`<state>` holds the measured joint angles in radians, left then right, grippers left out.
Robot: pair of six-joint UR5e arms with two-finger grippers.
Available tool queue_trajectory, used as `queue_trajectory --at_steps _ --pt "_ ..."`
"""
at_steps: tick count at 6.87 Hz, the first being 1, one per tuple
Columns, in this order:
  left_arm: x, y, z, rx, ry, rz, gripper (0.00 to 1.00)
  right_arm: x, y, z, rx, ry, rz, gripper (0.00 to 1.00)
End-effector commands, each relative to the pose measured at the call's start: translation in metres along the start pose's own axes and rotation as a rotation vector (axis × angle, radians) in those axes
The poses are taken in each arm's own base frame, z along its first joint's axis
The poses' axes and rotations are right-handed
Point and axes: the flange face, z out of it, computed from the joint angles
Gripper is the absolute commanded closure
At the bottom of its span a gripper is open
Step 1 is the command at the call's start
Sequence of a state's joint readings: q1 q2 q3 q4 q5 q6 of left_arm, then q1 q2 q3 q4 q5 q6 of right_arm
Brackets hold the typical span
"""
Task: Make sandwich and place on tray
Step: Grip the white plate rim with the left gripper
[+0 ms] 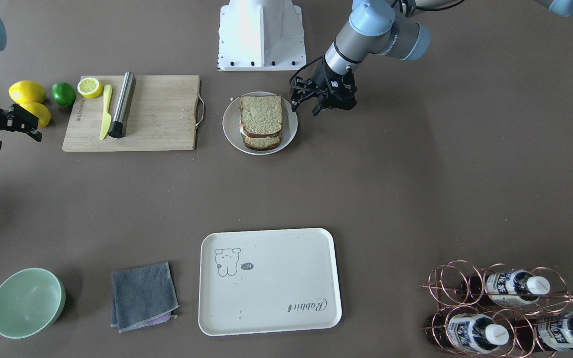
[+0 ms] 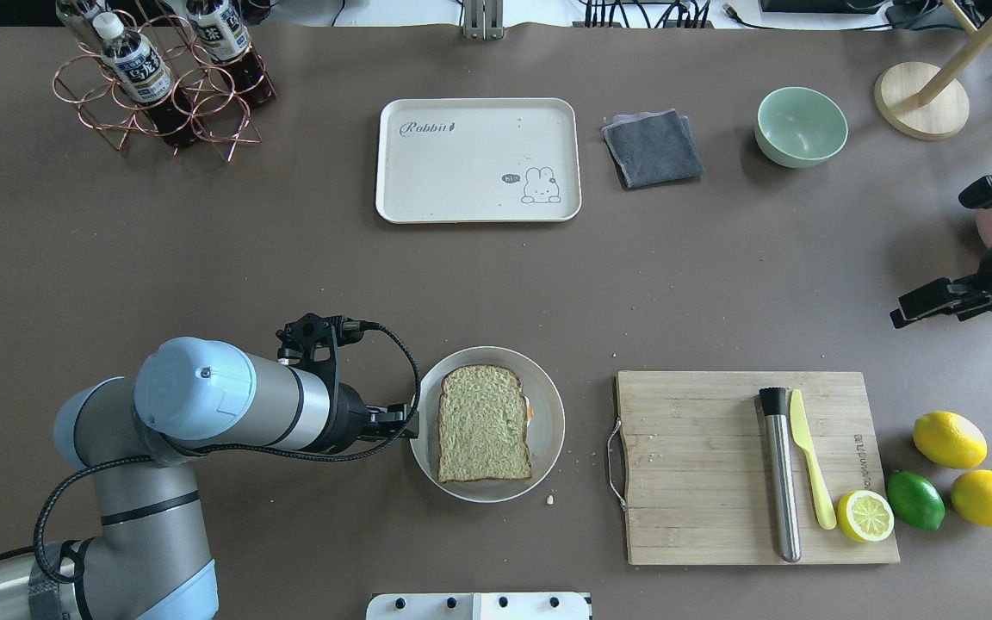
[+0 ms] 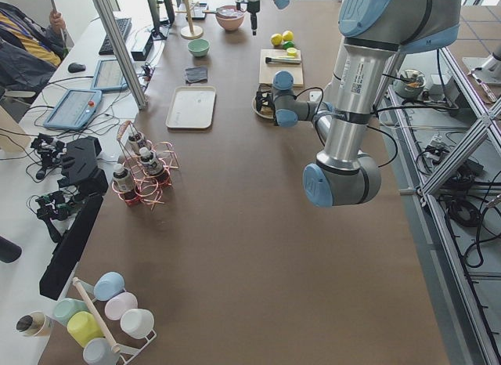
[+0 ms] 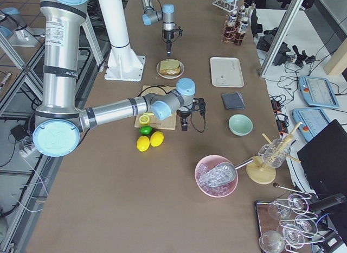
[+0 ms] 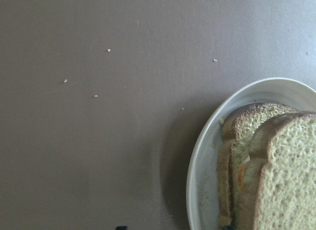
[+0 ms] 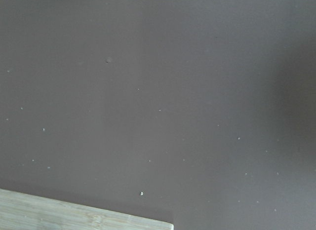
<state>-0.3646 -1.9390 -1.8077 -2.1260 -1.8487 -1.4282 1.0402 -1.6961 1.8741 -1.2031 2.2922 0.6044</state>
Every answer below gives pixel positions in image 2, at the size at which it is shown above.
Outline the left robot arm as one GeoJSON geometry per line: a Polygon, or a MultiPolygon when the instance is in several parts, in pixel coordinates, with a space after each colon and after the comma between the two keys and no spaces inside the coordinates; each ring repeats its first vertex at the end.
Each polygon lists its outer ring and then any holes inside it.
{"type": "Polygon", "coordinates": [[[173,338],[133,377],[72,396],[54,436],[74,474],[48,497],[28,549],[0,554],[0,619],[212,619],[218,610],[193,463],[228,450],[351,462],[410,435],[414,405],[363,403],[339,346],[369,322],[280,330],[278,360],[173,338]]]}

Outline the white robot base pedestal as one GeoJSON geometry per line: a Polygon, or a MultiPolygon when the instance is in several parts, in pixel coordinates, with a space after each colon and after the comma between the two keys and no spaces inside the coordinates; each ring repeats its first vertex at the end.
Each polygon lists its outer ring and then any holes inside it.
{"type": "Polygon", "coordinates": [[[593,619],[583,592],[383,593],[367,604],[366,619],[593,619]]]}

